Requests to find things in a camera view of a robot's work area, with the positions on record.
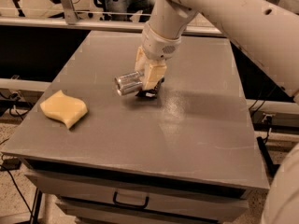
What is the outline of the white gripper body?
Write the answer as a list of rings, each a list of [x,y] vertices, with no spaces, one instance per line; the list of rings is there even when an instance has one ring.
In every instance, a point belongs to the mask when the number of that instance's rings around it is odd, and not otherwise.
[[[148,22],[142,31],[141,47],[150,60],[167,60],[174,56],[181,38],[168,39],[156,34]]]

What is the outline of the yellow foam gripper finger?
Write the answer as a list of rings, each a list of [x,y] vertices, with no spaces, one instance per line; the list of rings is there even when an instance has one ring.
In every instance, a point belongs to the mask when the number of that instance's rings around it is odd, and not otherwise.
[[[142,47],[137,49],[136,58],[135,58],[135,70],[141,71],[144,69],[145,65],[150,62],[150,59],[145,54]]]
[[[146,63],[142,79],[143,90],[154,89],[159,80],[164,76],[166,69],[165,61],[150,61]]]

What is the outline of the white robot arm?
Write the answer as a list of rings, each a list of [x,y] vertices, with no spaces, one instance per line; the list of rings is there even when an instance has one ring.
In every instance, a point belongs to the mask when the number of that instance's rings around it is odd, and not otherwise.
[[[144,90],[171,58],[187,24],[202,14],[296,103],[299,102],[299,16],[264,0],[156,0],[142,32],[135,69]]]

